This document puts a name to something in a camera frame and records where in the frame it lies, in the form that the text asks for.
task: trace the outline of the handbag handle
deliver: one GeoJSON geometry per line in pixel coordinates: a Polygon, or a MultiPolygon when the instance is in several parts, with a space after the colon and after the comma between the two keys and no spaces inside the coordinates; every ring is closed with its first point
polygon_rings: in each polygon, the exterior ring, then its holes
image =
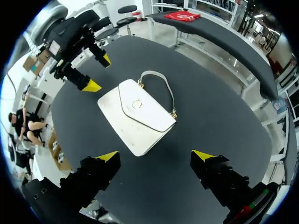
{"type": "Polygon", "coordinates": [[[138,80],[138,85],[143,88],[144,87],[144,84],[142,83],[142,78],[145,77],[146,75],[154,75],[154,76],[158,76],[160,77],[161,79],[163,79],[167,85],[167,88],[171,94],[171,97],[172,97],[172,111],[170,112],[170,115],[173,117],[173,118],[177,118],[177,114],[176,114],[176,108],[174,106],[174,97],[173,97],[173,93],[172,93],[172,90],[168,84],[168,81],[167,81],[167,78],[161,74],[160,72],[157,72],[157,71],[145,71],[141,74],[140,76],[140,79],[138,80]]]}

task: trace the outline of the black shirt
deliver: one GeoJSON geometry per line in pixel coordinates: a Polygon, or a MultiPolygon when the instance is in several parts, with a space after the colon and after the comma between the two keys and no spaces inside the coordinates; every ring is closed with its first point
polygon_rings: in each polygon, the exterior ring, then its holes
{"type": "MultiPolygon", "coordinates": [[[[21,135],[21,129],[23,127],[23,122],[24,122],[23,110],[19,109],[19,110],[17,110],[17,112],[15,114],[17,116],[17,119],[16,119],[17,121],[14,125],[14,128],[15,128],[15,131],[17,132],[18,136],[20,136],[21,135]]],[[[29,122],[29,117],[26,116],[26,131],[25,131],[24,134],[26,134],[26,132],[29,131],[28,122],[29,122]]]]}

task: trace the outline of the cardboard box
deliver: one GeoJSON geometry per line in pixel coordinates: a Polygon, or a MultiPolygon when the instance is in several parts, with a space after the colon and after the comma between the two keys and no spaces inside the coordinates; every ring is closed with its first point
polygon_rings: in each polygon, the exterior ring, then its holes
{"type": "Polygon", "coordinates": [[[25,63],[23,64],[23,68],[26,71],[32,71],[35,75],[39,75],[39,72],[43,69],[44,63],[35,56],[30,55],[25,63]]]}
{"type": "Polygon", "coordinates": [[[51,55],[47,50],[44,50],[40,55],[38,56],[38,59],[40,59],[44,64],[47,63],[47,61],[51,58],[51,55]]]}
{"type": "Polygon", "coordinates": [[[51,138],[49,140],[49,143],[48,143],[48,146],[49,146],[49,149],[50,149],[50,152],[51,152],[51,155],[58,167],[59,170],[69,170],[71,169],[72,170],[72,167],[70,165],[70,163],[67,161],[67,159],[64,157],[64,160],[62,163],[59,163],[58,162],[58,155],[59,153],[62,151],[60,145],[58,144],[57,148],[55,151],[53,151],[53,143],[57,140],[56,138],[56,134],[55,132],[53,132],[53,134],[51,135],[51,138]]]}

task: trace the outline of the black mat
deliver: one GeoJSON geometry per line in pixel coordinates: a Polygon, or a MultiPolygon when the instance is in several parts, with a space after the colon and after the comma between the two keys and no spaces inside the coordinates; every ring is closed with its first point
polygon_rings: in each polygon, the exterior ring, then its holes
{"type": "Polygon", "coordinates": [[[266,61],[243,39],[219,24],[199,18],[193,22],[182,22],[165,18],[166,13],[147,15],[156,22],[174,26],[179,31],[197,34],[218,45],[239,60],[261,82],[266,97],[270,100],[278,99],[278,91],[271,67],[266,61]]]}
{"type": "MultiPolygon", "coordinates": [[[[125,224],[222,223],[228,209],[204,190],[190,164],[191,150],[224,155],[251,186],[262,180],[271,141],[251,109],[215,74],[158,43],[124,36],[105,47],[112,65],[91,58],[79,70],[103,88],[80,92],[67,82],[52,104],[58,142],[74,168],[87,156],[120,151],[121,168],[96,198],[125,224]],[[98,99],[142,72],[163,73],[172,88],[176,125],[146,155],[135,157],[111,128],[98,99]]],[[[171,97],[162,79],[144,78],[146,90],[165,109],[171,97]]]]}

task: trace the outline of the white handbag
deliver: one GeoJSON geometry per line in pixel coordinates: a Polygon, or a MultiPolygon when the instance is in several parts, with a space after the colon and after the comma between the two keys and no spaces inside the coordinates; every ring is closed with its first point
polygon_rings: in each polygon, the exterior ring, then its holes
{"type": "Polygon", "coordinates": [[[176,123],[176,110],[171,88],[164,75],[145,71],[138,83],[128,79],[98,100],[104,116],[135,156],[146,154],[176,123]],[[162,78],[172,97],[172,112],[168,113],[144,89],[142,78],[155,75],[162,78]]]}

